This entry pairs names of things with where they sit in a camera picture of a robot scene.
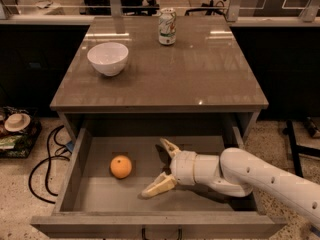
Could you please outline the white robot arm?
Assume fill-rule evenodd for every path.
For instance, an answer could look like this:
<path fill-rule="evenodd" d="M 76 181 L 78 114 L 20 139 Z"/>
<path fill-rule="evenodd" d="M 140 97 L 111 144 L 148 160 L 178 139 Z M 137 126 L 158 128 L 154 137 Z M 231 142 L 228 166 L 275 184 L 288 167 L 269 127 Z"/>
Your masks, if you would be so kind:
<path fill-rule="evenodd" d="M 161 143 L 171 158 L 171 172 L 161 173 L 142 191 L 143 197 L 154 197 L 176 185 L 201 184 L 232 197 L 245 197 L 258 188 L 320 227 L 320 185 L 239 148 L 227 148 L 217 156 L 181 150 L 166 139 Z"/>

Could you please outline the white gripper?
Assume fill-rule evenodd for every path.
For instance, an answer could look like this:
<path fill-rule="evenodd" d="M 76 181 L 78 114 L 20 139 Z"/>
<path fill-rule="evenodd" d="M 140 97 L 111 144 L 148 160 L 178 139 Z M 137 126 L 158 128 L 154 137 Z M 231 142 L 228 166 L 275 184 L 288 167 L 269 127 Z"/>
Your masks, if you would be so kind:
<path fill-rule="evenodd" d="M 197 154 L 193 151 L 181 151 L 178 146 L 165 138 L 160 142 L 169 156 L 172 158 L 170 175 L 162 172 L 150 185 L 141 193 L 144 198 L 151 198 L 173 189 L 177 183 L 191 186 L 195 184 L 194 163 Z"/>

